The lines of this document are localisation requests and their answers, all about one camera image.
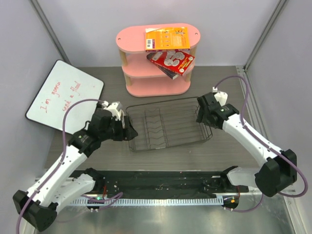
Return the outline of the black wire dish rack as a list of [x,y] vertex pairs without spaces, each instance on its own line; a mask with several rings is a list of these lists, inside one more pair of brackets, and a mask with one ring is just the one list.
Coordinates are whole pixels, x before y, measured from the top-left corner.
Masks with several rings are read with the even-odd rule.
[[132,105],[126,108],[138,136],[129,142],[132,151],[147,151],[208,141],[213,133],[198,123],[197,97]]

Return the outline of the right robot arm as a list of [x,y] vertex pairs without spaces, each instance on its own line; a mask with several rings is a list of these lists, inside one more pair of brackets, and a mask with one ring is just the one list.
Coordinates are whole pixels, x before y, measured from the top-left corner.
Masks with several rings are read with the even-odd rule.
[[296,164],[296,154],[283,151],[268,142],[231,104],[224,104],[226,93],[207,93],[197,98],[197,122],[203,123],[235,138],[256,160],[257,169],[228,168],[220,180],[223,191],[230,193],[237,186],[258,188],[265,196],[272,197],[297,180],[297,172],[290,165]]

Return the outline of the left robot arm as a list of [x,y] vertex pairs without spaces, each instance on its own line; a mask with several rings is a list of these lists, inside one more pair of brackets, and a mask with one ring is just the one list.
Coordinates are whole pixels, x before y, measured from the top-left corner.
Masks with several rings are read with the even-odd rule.
[[100,148],[103,141],[129,141],[137,135],[119,102],[97,108],[91,121],[73,134],[65,144],[61,156],[44,176],[26,192],[18,190],[14,194],[14,205],[19,214],[16,232],[20,232],[22,220],[38,231],[44,231],[75,198],[88,192],[100,194],[104,188],[104,179],[92,168],[66,186],[63,186],[63,182]]

